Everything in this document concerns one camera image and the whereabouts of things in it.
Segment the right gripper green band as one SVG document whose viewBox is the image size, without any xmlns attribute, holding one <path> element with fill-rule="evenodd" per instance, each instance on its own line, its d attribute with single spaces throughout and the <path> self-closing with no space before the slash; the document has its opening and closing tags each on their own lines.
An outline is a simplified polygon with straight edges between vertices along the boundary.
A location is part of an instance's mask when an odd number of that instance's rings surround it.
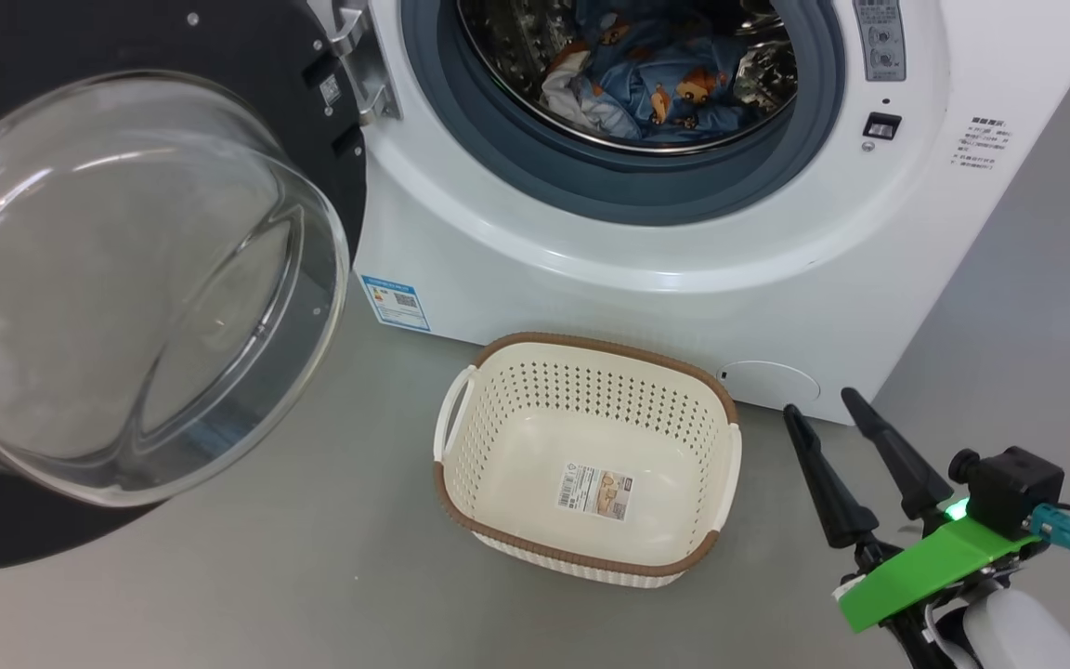
<svg viewBox="0 0 1070 669">
<path fill-rule="evenodd" d="M 947 521 L 941 504 L 954 490 L 946 478 L 859 391 L 844 387 L 841 397 L 858 431 L 878 450 L 905 516 Z M 948 650 L 934 611 L 964 590 L 1013 571 L 1027 547 L 1039 541 L 1010 541 L 972 518 L 951 519 L 906 549 L 880 541 L 873 534 L 878 518 L 849 492 L 802 411 L 786 405 L 784 423 L 828 546 L 854 547 L 857 572 L 837 590 L 838 609 L 851 630 L 888 632 L 912 669 L 972 669 L 967 655 Z"/>
</svg>

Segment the blue cartoon print garment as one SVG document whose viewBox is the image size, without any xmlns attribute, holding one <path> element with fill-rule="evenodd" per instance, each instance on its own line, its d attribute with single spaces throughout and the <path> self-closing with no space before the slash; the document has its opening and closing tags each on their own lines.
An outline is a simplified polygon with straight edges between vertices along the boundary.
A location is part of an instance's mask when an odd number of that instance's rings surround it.
<svg viewBox="0 0 1070 669">
<path fill-rule="evenodd" d="M 603 135 L 696 143 L 759 118 L 732 92 L 746 43 L 717 33 L 699 0 L 576 0 L 574 19 L 588 47 L 574 95 Z"/>
</svg>

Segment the blue garment with beige lining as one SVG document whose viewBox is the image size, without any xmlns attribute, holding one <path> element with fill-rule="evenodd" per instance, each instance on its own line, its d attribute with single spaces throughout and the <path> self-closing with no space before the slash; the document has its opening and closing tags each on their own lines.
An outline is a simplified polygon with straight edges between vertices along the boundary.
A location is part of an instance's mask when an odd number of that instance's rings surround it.
<svg viewBox="0 0 1070 669">
<path fill-rule="evenodd" d="M 574 41 L 554 57 L 542 77 L 542 106 L 568 125 L 592 136 L 640 139 L 641 131 L 632 116 L 583 72 L 590 56 L 587 43 Z"/>
</svg>

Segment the black round glass washer door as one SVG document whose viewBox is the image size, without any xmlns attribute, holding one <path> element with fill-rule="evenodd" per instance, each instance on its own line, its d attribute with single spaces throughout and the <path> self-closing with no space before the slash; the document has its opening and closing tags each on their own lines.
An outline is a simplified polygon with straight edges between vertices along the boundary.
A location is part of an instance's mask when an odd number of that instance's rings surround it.
<svg viewBox="0 0 1070 669">
<path fill-rule="evenodd" d="M 366 161 L 307 0 L 0 0 L 0 569 L 270 436 L 343 316 Z"/>
</svg>

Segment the white front-load washing machine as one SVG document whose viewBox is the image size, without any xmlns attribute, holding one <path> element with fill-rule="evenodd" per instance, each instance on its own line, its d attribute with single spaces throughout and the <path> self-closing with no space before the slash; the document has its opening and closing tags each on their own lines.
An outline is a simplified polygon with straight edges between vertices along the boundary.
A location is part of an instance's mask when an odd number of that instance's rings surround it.
<svg viewBox="0 0 1070 669">
<path fill-rule="evenodd" d="M 906 81 L 870 82 L 851 0 L 834 0 L 844 97 L 789 185 L 733 215 L 633 226 L 541 203 L 455 147 L 399 0 L 371 0 L 402 119 L 365 130 L 358 276 L 412 285 L 437 337 L 581 335 L 714 377 L 777 361 L 820 385 L 807 414 L 849 423 L 841 390 L 878 394 L 1070 90 L 1070 0 L 899 1 Z M 903 118 L 893 141 L 863 136 L 874 111 Z"/>
</svg>

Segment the round white filter cover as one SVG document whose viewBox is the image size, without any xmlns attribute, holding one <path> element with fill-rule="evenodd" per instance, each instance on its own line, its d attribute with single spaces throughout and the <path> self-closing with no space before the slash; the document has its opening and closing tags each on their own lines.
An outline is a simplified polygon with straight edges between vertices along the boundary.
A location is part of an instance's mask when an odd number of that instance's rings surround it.
<svg viewBox="0 0 1070 669">
<path fill-rule="evenodd" d="M 821 394 L 813 377 L 777 361 L 731 361 L 716 377 L 735 402 L 778 410 L 814 401 Z"/>
</svg>

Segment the basket product label sticker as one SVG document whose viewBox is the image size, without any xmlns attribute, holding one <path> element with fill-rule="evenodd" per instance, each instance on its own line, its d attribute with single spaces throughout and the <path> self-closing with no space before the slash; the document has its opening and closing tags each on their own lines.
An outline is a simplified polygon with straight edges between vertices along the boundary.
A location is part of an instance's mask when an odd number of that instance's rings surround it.
<svg viewBox="0 0 1070 669">
<path fill-rule="evenodd" d="M 556 507 L 623 522 L 633 495 L 632 475 L 582 463 L 562 469 Z"/>
</svg>

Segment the cream basket with brown rim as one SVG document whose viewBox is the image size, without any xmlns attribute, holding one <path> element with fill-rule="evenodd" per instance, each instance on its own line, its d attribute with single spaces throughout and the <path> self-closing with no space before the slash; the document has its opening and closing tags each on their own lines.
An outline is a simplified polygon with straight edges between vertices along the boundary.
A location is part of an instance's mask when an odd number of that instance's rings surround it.
<svg viewBox="0 0 1070 669">
<path fill-rule="evenodd" d="M 735 402 L 696 365 L 521 332 L 455 378 L 437 417 L 437 499 L 478 541 L 603 584 L 671 584 L 709 554 L 743 460 Z M 556 507 L 565 463 L 632 475 L 623 522 Z"/>
</svg>

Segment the grey warning label sticker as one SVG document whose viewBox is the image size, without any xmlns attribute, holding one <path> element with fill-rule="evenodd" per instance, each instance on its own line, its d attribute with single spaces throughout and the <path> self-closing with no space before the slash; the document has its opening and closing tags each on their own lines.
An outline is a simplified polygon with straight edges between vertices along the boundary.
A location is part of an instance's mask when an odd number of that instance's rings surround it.
<svg viewBox="0 0 1070 669">
<path fill-rule="evenodd" d="M 899 0 L 851 0 L 870 82 L 905 82 L 907 57 Z"/>
</svg>

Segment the blue energy label sticker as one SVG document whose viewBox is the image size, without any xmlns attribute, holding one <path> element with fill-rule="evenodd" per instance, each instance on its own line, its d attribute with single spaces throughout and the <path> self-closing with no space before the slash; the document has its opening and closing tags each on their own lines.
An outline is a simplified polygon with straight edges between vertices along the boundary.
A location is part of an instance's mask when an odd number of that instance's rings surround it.
<svg viewBox="0 0 1070 669">
<path fill-rule="evenodd" d="M 412 285 L 386 282 L 369 275 L 361 275 L 360 279 L 378 321 L 399 329 L 432 332 Z"/>
</svg>

